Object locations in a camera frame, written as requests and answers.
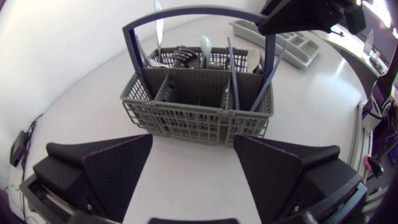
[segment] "black device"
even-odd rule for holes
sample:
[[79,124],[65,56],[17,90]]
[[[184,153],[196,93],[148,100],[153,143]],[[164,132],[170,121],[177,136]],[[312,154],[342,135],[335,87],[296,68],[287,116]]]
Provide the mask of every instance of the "black device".
[[342,18],[352,34],[366,27],[362,5],[351,0],[270,0],[261,14],[267,16],[257,24],[262,35],[301,30],[330,33]]
[[21,161],[22,156],[25,152],[25,132],[20,131],[17,139],[11,147],[10,153],[10,164],[14,167],[18,166],[19,161]]
[[122,222],[151,148],[151,134],[77,145],[49,143],[49,156],[33,166],[35,174],[21,190],[50,223],[66,223],[74,210]]
[[235,136],[234,148],[262,223],[302,223],[307,213],[341,222],[366,194],[361,176],[338,158],[338,146]]

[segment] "spoon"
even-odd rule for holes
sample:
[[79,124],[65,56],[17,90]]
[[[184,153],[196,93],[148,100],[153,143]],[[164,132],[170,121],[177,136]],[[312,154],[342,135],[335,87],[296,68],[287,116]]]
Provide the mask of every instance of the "spoon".
[[206,68],[208,68],[210,64],[211,42],[205,35],[200,36],[200,48],[206,59]]
[[250,49],[246,57],[248,62],[248,73],[252,73],[257,68],[260,62],[260,52],[257,49]]

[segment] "black cable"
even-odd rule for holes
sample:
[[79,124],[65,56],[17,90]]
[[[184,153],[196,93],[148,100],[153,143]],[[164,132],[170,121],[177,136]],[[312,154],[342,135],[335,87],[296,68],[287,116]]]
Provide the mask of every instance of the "black cable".
[[[33,217],[27,217],[26,220],[28,220],[29,218],[33,218]],[[37,224],[39,224],[39,223],[36,221],[35,218],[33,218],[33,220],[35,220],[35,222],[36,222]]]
[[[24,153],[24,158],[22,159],[22,179],[21,179],[21,183],[23,183],[25,181],[25,166],[26,166],[26,160],[27,160],[27,156],[29,155],[29,149],[30,149],[30,144],[32,142],[32,135],[33,132],[35,131],[35,127],[36,127],[36,122],[37,120],[43,116],[43,114],[40,114],[36,119],[33,120],[32,124],[30,124],[29,129],[27,130],[27,132],[25,133],[25,153]],[[22,212],[24,214],[24,220],[26,221],[26,214],[25,214],[25,195],[22,194]]]

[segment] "cutlery basket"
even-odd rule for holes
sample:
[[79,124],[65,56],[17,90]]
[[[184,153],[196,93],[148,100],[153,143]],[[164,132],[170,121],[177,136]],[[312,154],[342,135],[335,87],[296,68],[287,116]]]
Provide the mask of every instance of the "cutlery basket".
[[[204,14],[208,12],[208,8],[208,6],[203,8]],[[230,11],[231,9],[217,7],[217,10]],[[124,108],[131,121],[155,135],[173,136],[204,144],[216,145],[220,139],[225,138],[225,144],[231,147],[234,135],[237,133],[263,138],[269,118],[273,114],[272,85],[268,87],[255,111],[248,111],[262,88],[264,75],[245,73],[247,50],[233,49],[241,110],[233,109],[230,71],[151,68],[143,64],[137,49],[134,28],[160,19],[162,15],[159,17],[153,15],[161,14],[161,12],[165,11],[151,14],[149,18],[144,17],[123,28],[127,48],[136,69],[121,95]],[[262,17],[257,14],[250,15],[256,19]],[[199,47],[186,48],[194,51],[203,61],[203,54]],[[169,57],[177,49],[178,47],[162,49],[162,63],[172,67],[174,59]],[[157,50],[153,51],[150,58],[158,61],[157,54]],[[227,48],[212,49],[210,61],[219,62],[224,66],[227,58],[229,58]]]

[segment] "purple basket handle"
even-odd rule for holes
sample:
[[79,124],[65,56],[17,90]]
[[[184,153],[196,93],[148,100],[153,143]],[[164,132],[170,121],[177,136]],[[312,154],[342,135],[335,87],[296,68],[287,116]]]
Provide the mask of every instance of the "purple basket handle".
[[[251,12],[241,11],[239,9],[235,9],[232,7],[221,7],[221,6],[174,7],[171,9],[165,9],[148,14],[135,21],[132,21],[131,23],[123,27],[123,33],[124,33],[124,38],[126,40],[127,49],[130,53],[132,65],[134,66],[136,72],[140,72],[144,64],[142,63],[141,55],[138,50],[136,33],[134,32],[134,29],[148,22],[156,21],[157,19],[163,19],[173,16],[191,15],[191,14],[231,16],[239,19],[245,19],[251,22],[261,22],[266,18],[266,16],[262,14],[255,14]],[[274,55],[275,55],[275,34],[267,35],[266,56],[264,59],[265,60],[264,74],[266,77],[272,71],[274,65]]]

